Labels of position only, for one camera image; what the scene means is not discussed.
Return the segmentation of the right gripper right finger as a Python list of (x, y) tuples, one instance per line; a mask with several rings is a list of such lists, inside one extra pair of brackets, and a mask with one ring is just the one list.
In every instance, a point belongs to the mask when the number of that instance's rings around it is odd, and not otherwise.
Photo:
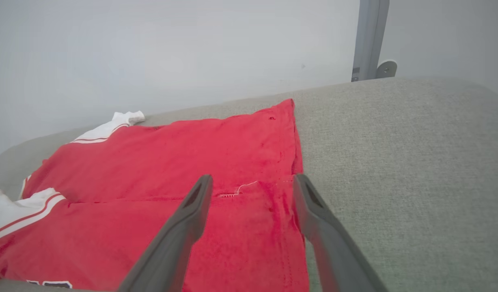
[(293, 197), (301, 233), (313, 246), (323, 292), (388, 292), (306, 175), (294, 176)]

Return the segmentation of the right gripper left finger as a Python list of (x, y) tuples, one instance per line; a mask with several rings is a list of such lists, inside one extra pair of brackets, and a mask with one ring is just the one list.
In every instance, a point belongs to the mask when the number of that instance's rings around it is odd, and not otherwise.
[(182, 292), (193, 244), (204, 233), (212, 176), (201, 176), (134, 264), (117, 292)]

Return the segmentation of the red and white garment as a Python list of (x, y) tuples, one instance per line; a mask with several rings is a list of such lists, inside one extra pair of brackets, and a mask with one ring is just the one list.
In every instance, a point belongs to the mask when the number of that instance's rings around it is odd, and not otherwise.
[(0, 190), (0, 280), (115, 291), (200, 176), (213, 179), (182, 292), (308, 292), (293, 200), (295, 102), (142, 126), (141, 112), (64, 144), (16, 201)]

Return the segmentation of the round grey post bracket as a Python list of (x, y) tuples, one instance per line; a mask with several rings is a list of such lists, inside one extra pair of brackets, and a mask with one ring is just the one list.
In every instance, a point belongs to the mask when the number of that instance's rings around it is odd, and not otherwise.
[(375, 78), (391, 78), (397, 73), (398, 64), (394, 60), (386, 60), (382, 62), (375, 72)]

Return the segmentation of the grey metal post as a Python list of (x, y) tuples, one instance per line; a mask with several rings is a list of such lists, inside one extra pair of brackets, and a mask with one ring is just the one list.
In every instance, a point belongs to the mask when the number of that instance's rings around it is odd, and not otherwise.
[(351, 82), (375, 79), (390, 0), (360, 0)]

